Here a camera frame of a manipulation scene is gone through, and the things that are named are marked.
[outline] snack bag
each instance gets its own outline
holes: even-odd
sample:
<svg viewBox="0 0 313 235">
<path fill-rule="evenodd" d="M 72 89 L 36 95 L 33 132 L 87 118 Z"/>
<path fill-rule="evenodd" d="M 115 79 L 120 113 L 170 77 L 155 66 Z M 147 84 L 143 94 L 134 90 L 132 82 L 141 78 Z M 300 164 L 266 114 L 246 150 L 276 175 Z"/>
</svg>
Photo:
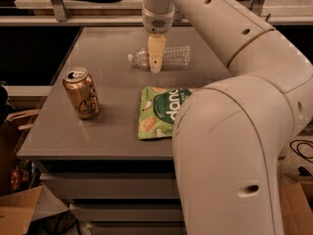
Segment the snack bag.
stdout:
<svg viewBox="0 0 313 235">
<path fill-rule="evenodd" d="M 180 106 L 196 90 L 145 87 L 141 97 L 138 138 L 171 137 Z"/>
</svg>

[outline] gray table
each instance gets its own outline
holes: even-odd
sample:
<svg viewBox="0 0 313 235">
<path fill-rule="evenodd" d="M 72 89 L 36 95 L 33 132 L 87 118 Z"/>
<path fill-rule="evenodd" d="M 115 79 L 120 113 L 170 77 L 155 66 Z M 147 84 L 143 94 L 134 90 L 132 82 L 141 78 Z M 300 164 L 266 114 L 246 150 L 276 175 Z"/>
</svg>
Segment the gray table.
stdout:
<svg viewBox="0 0 313 235">
<path fill-rule="evenodd" d="M 18 152 L 40 167 L 42 182 L 90 222 L 93 234 L 184 234 L 171 139 L 137 137 L 141 92 L 147 85 L 201 87 L 230 76 L 190 26 L 166 33 L 167 46 L 191 46 L 186 70 L 136 69 L 127 55 L 147 46 L 148 36 L 142 27 L 85 27 Z M 64 73 L 75 66 L 94 77 L 101 112 L 93 119 L 76 117 L 63 88 Z"/>
<path fill-rule="evenodd" d="M 171 158 L 170 139 L 137 138 L 143 88 L 201 87 L 229 74 L 195 30 L 185 26 L 173 27 L 166 39 L 167 46 L 191 46 L 186 70 L 153 74 L 136 69 L 127 55 L 147 46 L 148 36 L 142 27 L 84 28 L 18 155 L 37 160 Z M 62 85 L 65 71 L 75 66 L 87 68 L 94 78 L 101 112 L 91 120 L 76 117 Z"/>
</svg>

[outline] drawer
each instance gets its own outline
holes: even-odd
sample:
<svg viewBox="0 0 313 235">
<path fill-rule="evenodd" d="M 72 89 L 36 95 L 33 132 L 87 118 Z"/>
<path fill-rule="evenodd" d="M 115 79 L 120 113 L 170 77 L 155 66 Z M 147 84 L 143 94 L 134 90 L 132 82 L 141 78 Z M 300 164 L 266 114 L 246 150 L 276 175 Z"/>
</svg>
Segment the drawer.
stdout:
<svg viewBox="0 0 313 235">
<path fill-rule="evenodd" d="M 181 222 L 88 223 L 92 235 L 187 235 Z"/>
<path fill-rule="evenodd" d="M 150 200 L 142 203 L 132 201 L 126 204 L 70 205 L 70 212 L 84 222 L 180 222 L 183 214 L 180 202 L 163 203 Z"/>
<path fill-rule="evenodd" d="M 174 173 L 42 173 L 59 199 L 179 199 Z"/>
</svg>

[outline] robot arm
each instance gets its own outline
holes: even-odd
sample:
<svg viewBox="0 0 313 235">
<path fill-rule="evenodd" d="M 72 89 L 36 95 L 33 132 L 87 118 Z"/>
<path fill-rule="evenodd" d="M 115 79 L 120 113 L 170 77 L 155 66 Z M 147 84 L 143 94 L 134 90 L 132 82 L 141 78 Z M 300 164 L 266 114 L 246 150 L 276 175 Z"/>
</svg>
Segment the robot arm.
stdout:
<svg viewBox="0 0 313 235">
<path fill-rule="evenodd" d="M 194 93 L 175 120 L 187 232 L 284 234 L 277 159 L 312 119 L 312 65 L 235 0 L 171 1 L 234 75 Z"/>
</svg>

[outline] aluminum can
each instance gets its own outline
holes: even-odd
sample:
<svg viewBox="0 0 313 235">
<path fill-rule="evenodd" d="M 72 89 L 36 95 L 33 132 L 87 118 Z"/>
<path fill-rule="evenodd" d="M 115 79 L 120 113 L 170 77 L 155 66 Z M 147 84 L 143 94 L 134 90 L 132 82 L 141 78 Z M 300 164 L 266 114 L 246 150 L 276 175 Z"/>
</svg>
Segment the aluminum can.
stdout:
<svg viewBox="0 0 313 235">
<path fill-rule="evenodd" d="M 63 85 L 79 118 L 93 118 L 100 110 L 91 74 L 83 67 L 68 70 Z"/>
<path fill-rule="evenodd" d="M 9 192 L 14 193 L 21 190 L 21 173 L 18 169 L 14 169 L 9 174 Z"/>
</svg>

